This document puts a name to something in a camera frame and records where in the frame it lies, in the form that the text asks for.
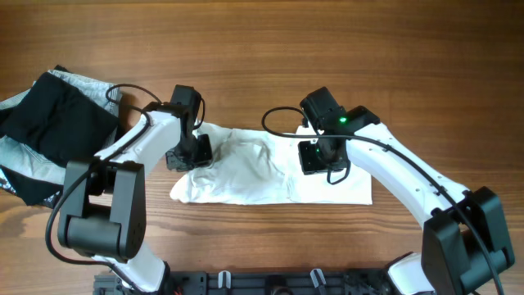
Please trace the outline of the white t-shirt with black print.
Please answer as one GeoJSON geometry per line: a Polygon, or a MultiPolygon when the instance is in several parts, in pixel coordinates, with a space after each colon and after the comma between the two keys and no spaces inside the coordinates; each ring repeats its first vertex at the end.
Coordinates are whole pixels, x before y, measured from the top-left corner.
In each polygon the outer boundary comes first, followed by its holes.
{"type": "Polygon", "coordinates": [[[298,141],[264,131],[230,129],[204,123],[193,132],[207,134],[212,163],[186,173],[169,196],[183,203],[273,205],[326,203],[371,205],[372,177],[357,166],[339,184],[325,174],[304,175],[298,141]]]}

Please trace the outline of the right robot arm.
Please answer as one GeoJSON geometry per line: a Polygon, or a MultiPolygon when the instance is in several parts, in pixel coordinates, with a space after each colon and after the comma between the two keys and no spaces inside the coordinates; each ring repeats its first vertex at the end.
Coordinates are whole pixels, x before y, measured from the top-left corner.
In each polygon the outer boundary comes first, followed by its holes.
{"type": "Polygon", "coordinates": [[[398,294],[475,294],[514,262],[504,209],[489,188],[472,191],[430,167],[365,107],[302,105],[316,143],[300,143],[306,173],[357,166],[396,197],[422,227],[422,250],[387,268],[398,294]]]}

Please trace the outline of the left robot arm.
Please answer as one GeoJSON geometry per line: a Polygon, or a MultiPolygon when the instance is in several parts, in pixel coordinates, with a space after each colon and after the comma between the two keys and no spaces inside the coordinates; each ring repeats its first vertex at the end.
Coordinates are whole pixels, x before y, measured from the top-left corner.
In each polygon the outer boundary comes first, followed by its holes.
{"type": "Polygon", "coordinates": [[[182,172],[210,163],[208,136],[192,133],[199,103],[150,103],[125,136],[89,160],[70,161],[65,189],[47,222],[84,266],[111,268],[114,292],[175,294],[167,262],[145,244],[145,180],[162,156],[182,172]]]}

